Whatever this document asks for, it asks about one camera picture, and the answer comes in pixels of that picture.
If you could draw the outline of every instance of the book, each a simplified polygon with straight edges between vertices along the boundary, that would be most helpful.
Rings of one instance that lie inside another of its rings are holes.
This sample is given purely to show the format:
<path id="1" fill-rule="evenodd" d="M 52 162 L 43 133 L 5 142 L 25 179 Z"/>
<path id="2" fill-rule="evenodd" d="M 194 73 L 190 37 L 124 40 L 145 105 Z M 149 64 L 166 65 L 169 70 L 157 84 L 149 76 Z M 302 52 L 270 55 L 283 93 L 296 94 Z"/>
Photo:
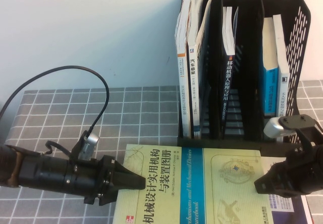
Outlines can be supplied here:
<path id="1" fill-rule="evenodd" d="M 238 21 L 238 8 L 235 11 L 232 21 L 232 7 L 223 7 L 223 23 L 222 23 L 222 42 L 223 42 L 223 89 L 222 89 L 222 106 L 221 106 L 221 133 L 224 136 L 225 126 L 228 114 L 228 101 L 232 84 L 232 74 L 235 60 L 235 38 Z"/>
<path id="2" fill-rule="evenodd" d="M 263 115 L 265 117 L 275 116 L 278 60 L 275 39 L 274 21 L 272 18 L 265 18 L 262 29 L 262 53 L 260 59 L 260 91 Z"/>
<path id="3" fill-rule="evenodd" d="M 175 43 L 177 50 L 178 73 L 180 83 L 180 105 L 182 115 L 183 136 L 191 138 L 191 113 L 189 99 L 189 76 L 187 67 L 187 26 L 189 22 L 191 0 L 183 0 L 177 18 Z"/>
<path id="4" fill-rule="evenodd" d="M 127 145 L 124 166 L 146 188 L 119 191 L 113 224 L 274 223 L 253 183 L 263 175 L 257 150 Z"/>
<path id="5" fill-rule="evenodd" d="M 204 57 L 207 51 L 208 27 L 211 0 L 207 1 L 202 16 L 203 0 L 191 0 L 190 26 L 188 28 L 188 55 L 190 69 L 191 107 L 193 115 L 193 134 L 201 137 L 201 110 L 204 95 L 208 88 Z"/>
<path id="6" fill-rule="evenodd" d="M 265 173 L 274 163 L 283 162 L 285 159 L 284 157 L 261 157 Z M 283 198 L 279 195 L 270 194 L 269 200 L 274 224 L 312 224 L 311 214 L 304 195 Z"/>
<path id="7" fill-rule="evenodd" d="M 276 117 L 284 117 L 286 115 L 288 82 L 289 82 L 289 66 L 286 58 L 286 45 L 284 39 L 284 30 L 281 15 L 273 16 L 275 27 L 275 38 L 277 47 L 278 60 L 278 86 L 277 86 L 277 103 Z"/>

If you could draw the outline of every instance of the white book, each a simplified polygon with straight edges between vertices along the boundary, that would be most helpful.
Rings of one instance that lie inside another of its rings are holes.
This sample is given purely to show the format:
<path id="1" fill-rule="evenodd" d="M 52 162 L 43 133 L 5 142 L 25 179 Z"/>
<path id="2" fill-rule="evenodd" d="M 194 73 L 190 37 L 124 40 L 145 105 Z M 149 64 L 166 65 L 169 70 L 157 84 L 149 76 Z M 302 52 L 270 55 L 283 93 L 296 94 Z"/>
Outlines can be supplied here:
<path id="1" fill-rule="evenodd" d="M 191 0 L 183 0 L 181 12 L 177 18 L 175 29 L 175 42 L 177 50 L 178 73 L 180 83 L 180 99 L 183 136 L 191 138 L 191 114 L 188 84 L 188 68 L 187 68 L 187 26 L 189 22 Z"/>
<path id="2" fill-rule="evenodd" d="M 207 51 L 211 1 L 208 0 L 202 18 L 203 0 L 191 0 L 190 27 L 188 28 L 189 68 L 194 138 L 201 138 L 201 109 L 204 99 L 204 56 Z"/>
<path id="3" fill-rule="evenodd" d="M 278 59 L 278 86 L 277 86 L 277 104 L 276 117 L 284 117 L 286 115 L 289 67 L 286 58 L 286 46 L 284 39 L 284 30 L 281 15 L 274 15 L 275 38 Z"/>

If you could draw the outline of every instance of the table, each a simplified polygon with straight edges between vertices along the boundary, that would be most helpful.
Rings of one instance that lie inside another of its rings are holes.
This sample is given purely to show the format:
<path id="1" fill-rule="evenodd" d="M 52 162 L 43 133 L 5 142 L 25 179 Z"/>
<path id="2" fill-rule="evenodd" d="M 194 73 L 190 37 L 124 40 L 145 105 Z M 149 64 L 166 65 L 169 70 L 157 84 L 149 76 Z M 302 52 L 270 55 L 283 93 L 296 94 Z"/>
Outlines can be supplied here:
<path id="1" fill-rule="evenodd" d="M 323 123 L 323 81 L 299 83 L 301 114 Z M 128 143 L 176 146 L 177 86 L 112 88 L 108 107 L 94 128 L 100 136 L 95 157 L 104 154 L 123 162 Z M 43 152 L 54 140 L 71 150 L 79 135 L 100 112 L 104 89 L 25 91 L 7 144 Z M 54 156 L 65 157 L 55 151 Z M 323 191 L 307 196 L 315 224 L 323 223 Z M 83 198 L 28 188 L 0 187 L 0 224 L 112 224 L 115 203 L 84 205 Z"/>

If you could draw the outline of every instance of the blue book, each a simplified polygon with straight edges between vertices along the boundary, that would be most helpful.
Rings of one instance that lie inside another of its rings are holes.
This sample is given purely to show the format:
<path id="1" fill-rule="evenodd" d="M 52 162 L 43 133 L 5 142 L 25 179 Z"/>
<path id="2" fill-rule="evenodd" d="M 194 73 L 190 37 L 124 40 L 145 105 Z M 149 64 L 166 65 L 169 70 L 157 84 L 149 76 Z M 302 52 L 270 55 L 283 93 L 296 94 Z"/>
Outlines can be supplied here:
<path id="1" fill-rule="evenodd" d="M 262 111 L 265 117 L 271 117 L 276 113 L 278 83 L 277 47 L 272 18 L 264 19 L 261 51 L 259 88 Z"/>

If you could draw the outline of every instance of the diagram on book cover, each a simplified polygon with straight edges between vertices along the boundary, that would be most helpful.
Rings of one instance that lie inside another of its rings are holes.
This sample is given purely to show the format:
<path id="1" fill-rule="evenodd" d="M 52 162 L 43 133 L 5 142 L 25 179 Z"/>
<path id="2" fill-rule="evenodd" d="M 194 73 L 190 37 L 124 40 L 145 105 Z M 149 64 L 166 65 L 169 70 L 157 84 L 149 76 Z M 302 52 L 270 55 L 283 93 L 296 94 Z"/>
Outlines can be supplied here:
<path id="1" fill-rule="evenodd" d="M 231 204 L 228 204 L 223 199 L 219 201 L 217 218 L 220 224 L 240 224 L 240 219 L 237 216 L 240 208 L 235 206 L 237 202 L 235 200 Z"/>
<path id="2" fill-rule="evenodd" d="M 223 178 L 226 183 L 231 182 L 233 184 L 244 184 L 255 174 L 253 166 L 249 165 L 249 161 L 233 158 L 230 161 L 225 162 L 219 172 L 220 177 Z"/>
<path id="3" fill-rule="evenodd" d="M 136 174 L 142 173 L 143 167 L 143 154 L 140 150 L 143 146 L 136 146 L 126 151 L 124 165 L 128 166 L 128 170 L 133 171 Z"/>

